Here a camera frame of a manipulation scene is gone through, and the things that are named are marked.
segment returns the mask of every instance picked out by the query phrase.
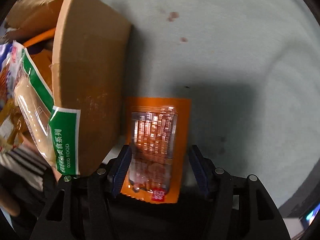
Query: table surface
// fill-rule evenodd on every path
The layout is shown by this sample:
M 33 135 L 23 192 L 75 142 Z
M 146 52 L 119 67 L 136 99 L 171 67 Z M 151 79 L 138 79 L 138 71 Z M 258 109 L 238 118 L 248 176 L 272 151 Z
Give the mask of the table surface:
M 320 157 L 320 28 L 305 3 L 102 1 L 134 25 L 125 94 L 191 98 L 188 143 L 256 174 L 277 206 L 290 198 Z

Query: orange package inside box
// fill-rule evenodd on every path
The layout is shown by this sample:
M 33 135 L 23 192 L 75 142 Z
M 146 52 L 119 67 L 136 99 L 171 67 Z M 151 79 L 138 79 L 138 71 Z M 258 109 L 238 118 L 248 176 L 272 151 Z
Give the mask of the orange package inside box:
M 178 201 L 190 105 L 183 98 L 127 99 L 132 160 L 121 193 L 157 204 Z

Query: blue gripper pad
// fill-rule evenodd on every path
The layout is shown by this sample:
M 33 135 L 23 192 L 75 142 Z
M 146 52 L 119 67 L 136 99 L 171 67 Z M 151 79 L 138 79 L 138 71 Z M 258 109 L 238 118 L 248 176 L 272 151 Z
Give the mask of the blue gripper pad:
M 131 162 L 131 157 L 131 147 L 124 145 L 108 173 L 108 181 L 111 185 L 111 194 L 113 197 L 116 197 L 121 191 Z
M 208 166 L 205 158 L 202 156 L 199 148 L 192 145 L 189 150 L 189 162 L 191 164 L 193 174 L 196 177 L 200 191 L 208 197 L 210 194 L 209 183 L 213 179 L 213 170 Z

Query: green label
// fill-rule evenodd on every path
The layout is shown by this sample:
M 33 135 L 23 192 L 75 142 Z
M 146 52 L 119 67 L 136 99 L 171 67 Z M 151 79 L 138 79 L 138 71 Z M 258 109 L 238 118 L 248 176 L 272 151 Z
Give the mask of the green label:
M 78 139 L 81 110 L 53 106 L 49 125 L 58 171 L 78 175 Z
M 23 68 L 26 71 L 27 75 L 29 75 L 31 85 L 39 95 L 44 105 L 48 108 L 49 111 L 51 111 L 53 107 L 53 95 L 50 88 L 41 76 L 35 63 L 32 61 L 27 49 L 23 49 L 21 57 Z

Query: metal screw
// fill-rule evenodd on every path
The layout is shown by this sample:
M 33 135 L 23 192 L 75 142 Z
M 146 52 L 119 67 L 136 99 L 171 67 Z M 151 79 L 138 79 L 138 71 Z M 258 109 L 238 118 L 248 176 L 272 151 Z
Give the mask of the metal screw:
M 105 174 L 106 173 L 106 169 L 104 169 L 104 168 L 97 169 L 97 173 L 100 174 L 100 175 Z
M 68 182 L 68 181 L 71 180 L 71 176 L 67 175 L 67 176 L 65 176 L 65 177 L 63 178 L 63 180 L 64 180 L 65 182 Z
M 224 173 L 224 170 L 222 168 L 216 168 L 214 171 L 217 174 L 223 174 Z
M 254 175 L 250 175 L 249 179 L 252 180 L 252 181 L 257 181 L 258 178 L 256 176 L 254 176 Z

